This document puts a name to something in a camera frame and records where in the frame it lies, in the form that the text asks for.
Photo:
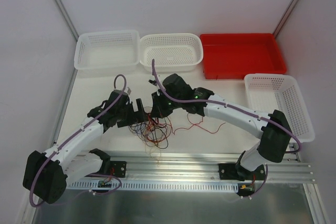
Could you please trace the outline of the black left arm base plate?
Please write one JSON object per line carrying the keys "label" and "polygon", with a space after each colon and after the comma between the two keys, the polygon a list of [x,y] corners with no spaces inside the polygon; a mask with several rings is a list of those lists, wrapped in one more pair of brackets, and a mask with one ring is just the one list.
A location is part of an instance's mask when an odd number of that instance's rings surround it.
{"label": "black left arm base plate", "polygon": [[126,171],[127,171],[126,161],[103,161],[101,168],[97,172],[89,174],[88,177],[114,176],[117,178],[125,178]]}

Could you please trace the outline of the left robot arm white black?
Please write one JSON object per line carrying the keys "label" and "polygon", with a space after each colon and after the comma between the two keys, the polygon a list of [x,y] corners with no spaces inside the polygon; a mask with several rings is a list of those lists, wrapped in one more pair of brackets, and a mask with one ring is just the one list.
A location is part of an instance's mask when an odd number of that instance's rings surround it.
{"label": "left robot arm white black", "polygon": [[135,111],[126,92],[113,90],[108,99],[88,112],[68,139],[42,153],[33,151],[27,159],[23,178],[23,187],[29,190],[29,195],[36,195],[42,201],[53,204],[66,187],[87,175],[112,176],[115,169],[106,152],[95,148],[82,158],[76,157],[108,129],[131,126],[146,120],[142,100],[137,99],[136,105],[138,109]]}

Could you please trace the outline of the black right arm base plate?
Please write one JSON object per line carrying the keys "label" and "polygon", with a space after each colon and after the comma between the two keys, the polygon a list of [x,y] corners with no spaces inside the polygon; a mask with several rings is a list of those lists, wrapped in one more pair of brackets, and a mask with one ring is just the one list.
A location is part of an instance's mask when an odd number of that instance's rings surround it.
{"label": "black right arm base plate", "polygon": [[218,173],[220,180],[237,180],[244,182],[246,180],[262,181],[266,178],[264,165],[260,165],[254,171],[250,172],[244,168],[236,169],[236,164],[234,163],[219,163]]}

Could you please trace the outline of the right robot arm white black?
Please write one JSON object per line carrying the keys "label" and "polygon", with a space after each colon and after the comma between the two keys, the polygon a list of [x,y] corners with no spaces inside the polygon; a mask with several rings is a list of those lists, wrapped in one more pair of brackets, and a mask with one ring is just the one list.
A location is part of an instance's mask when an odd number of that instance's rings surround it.
{"label": "right robot arm white black", "polygon": [[172,74],[162,82],[152,82],[157,90],[151,94],[154,118],[166,118],[176,109],[190,114],[222,120],[257,138],[256,145],[243,151],[237,162],[221,164],[222,179],[244,181],[257,173],[264,163],[281,163],[290,142],[291,129],[286,116],[279,110],[273,113],[256,112],[244,106],[228,103],[211,90],[191,88],[182,77]]}

